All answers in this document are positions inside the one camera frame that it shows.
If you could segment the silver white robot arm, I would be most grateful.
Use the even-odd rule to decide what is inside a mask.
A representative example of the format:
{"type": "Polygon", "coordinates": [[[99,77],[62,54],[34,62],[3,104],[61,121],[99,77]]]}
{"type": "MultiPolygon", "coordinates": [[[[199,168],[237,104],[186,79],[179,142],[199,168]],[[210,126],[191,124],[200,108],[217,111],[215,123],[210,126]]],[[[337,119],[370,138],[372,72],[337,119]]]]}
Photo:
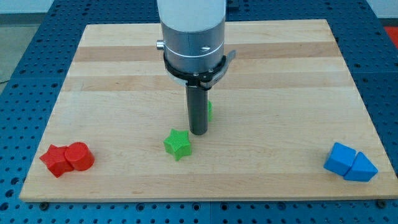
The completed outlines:
{"type": "Polygon", "coordinates": [[[170,76],[185,86],[210,89],[226,73],[226,0],[157,0],[170,76]]]}

